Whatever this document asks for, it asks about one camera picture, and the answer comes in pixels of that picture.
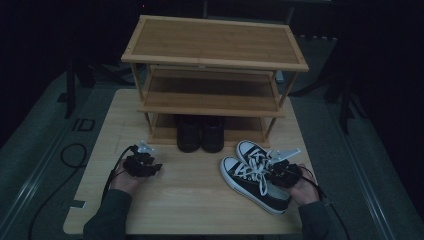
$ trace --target table top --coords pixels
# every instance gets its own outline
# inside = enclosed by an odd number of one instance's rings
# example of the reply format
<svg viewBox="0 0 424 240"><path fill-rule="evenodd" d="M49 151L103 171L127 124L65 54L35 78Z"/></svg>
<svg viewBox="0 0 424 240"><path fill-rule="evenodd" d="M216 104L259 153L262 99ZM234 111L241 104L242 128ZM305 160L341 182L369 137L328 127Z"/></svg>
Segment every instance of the table top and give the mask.
<svg viewBox="0 0 424 240"><path fill-rule="evenodd" d="M308 71L290 27L281 24L140 16L122 61Z"/></svg>
<svg viewBox="0 0 424 240"><path fill-rule="evenodd" d="M148 125L138 112L135 89L118 90L84 172L75 200L84 208L71 208L64 231L81 234L84 224L100 206L104 184L118 157L148 137ZM290 100L286 117L276 121L270 135L272 149L302 150L290 158L312 170ZM288 234L301 232L295 203L283 215L272 215L230 188L219 164L236 156L234 147L211 154L202 149L183 153L175 145L153 145L160 172L148 178L135 194L127 219L128 234Z"/></svg>

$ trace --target canvas sneaker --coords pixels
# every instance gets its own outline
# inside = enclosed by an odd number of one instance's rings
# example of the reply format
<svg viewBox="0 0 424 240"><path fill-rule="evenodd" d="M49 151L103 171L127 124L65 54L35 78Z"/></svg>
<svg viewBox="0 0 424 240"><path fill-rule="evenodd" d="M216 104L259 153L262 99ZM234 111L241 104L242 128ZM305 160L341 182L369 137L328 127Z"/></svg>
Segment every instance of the canvas sneaker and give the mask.
<svg viewBox="0 0 424 240"><path fill-rule="evenodd" d="M264 166L251 168L234 157L221 161L221 174L227 184L238 193L257 203L272 214L283 214L289 205L290 194L266 179Z"/></svg>
<svg viewBox="0 0 424 240"><path fill-rule="evenodd" d="M237 144L236 153L244 164L252 168L256 168L257 165L263 165L265 171L269 171L273 164L300 153L300 149L266 151L254 142L243 140Z"/></svg>

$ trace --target shoe rack shelf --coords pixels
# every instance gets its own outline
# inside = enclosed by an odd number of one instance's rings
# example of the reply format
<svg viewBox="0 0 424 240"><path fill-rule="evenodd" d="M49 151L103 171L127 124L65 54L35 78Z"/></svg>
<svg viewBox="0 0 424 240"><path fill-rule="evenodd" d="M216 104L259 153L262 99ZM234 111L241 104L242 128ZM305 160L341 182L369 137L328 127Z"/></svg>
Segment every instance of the shoe rack shelf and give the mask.
<svg viewBox="0 0 424 240"><path fill-rule="evenodd" d="M140 17L122 61L131 63L154 144L176 144L173 114L192 114L225 116L225 146L269 146L297 72L308 70L288 26L158 16ZM147 65L144 84L137 63ZM281 95L277 70L296 72Z"/></svg>

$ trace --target black sneaker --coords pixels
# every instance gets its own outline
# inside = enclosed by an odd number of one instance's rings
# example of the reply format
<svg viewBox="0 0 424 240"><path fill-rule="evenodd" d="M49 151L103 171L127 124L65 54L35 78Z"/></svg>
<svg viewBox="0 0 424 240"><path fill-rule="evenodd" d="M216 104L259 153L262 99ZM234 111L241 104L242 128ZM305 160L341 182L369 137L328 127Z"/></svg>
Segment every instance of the black sneaker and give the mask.
<svg viewBox="0 0 424 240"><path fill-rule="evenodd" d="M200 148L200 124L197 115L175 115L177 146L182 152L190 153Z"/></svg>
<svg viewBox="0 0 424 240"><path fill-rule="evenodd" d="M251 199L272 214L283 214L289 205L290 194L265 178L263 165L253 169L242 161L225 157L221 162L221 174L235 191Z"/></svg>
<svg viewBox="0 0 424 240"><path fill-rule="evenodd" d="M236 152L238 158L244 164L249 165L250 167L262 164L265 170L269 171L273 164L284 161L289 157L300 153L300 149L266 151L254 142L243 140L237 144Z"/></svg>
<svg viewBox="0 0 424 240"><path fill-rule="evenodd" d="M224 148L224 117L204 116L202 121L202 148L216 153Z"/></svg>

